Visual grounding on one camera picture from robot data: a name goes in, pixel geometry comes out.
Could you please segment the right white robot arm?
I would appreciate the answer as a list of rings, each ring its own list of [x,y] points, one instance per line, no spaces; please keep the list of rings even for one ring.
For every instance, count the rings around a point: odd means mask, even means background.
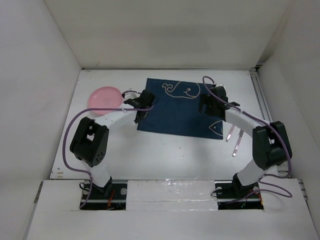
[[[242,110],[236,102],[228,102],[223,86],[213,85],[208,88],[208,94],[201,94],[198,112],[217,117],[232,124],[252,139],[252,160],[241,171],[233,176],[231,191],[237,197],[243,197],[249,192],[267,171],[287,162],[288,174],[292,171],[292,149],[285,125],[280,121],[269,122]]]

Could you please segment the dark blue cloth placemat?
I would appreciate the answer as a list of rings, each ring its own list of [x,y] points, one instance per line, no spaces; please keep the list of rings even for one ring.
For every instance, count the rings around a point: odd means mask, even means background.
[[[200,96],[208,92],[203,83],[148,78],[145,89],[155,95],[154,107],[137,130],[213,140],[224,138],[221,119],[198,113]]]

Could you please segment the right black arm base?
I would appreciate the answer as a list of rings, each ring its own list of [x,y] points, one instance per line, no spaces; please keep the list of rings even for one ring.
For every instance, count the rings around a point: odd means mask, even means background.
[[[255,192],[258,182],[242,186],[236,176],[232,180],[215,180],[211,197],[217,200],[218,210],[263,210],[261,194]]]

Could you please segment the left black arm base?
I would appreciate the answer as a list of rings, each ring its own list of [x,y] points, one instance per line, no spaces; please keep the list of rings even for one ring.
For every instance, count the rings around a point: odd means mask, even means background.
[[[122,211],[126,209],[128,182],[116,180],[112,183],[111,190],[107,196],[104,196],[95,187],[92,188],[91,193],[87,199],[90,183],[88,181],[79,184],[82,190],[79,207],[84,211]]]

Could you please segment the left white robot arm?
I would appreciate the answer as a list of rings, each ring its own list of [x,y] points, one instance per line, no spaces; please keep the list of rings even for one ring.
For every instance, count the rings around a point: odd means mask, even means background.
[[[134,98],[125,99],[119,108],[109,110],[105,115],[82,118],[69,147],[89,172],[95,194],[103,199],[111,194],[113,182],[105,161],[109,134],[125,125],[138,124],[147,116],[156,99],[146,89],[133,95]]]

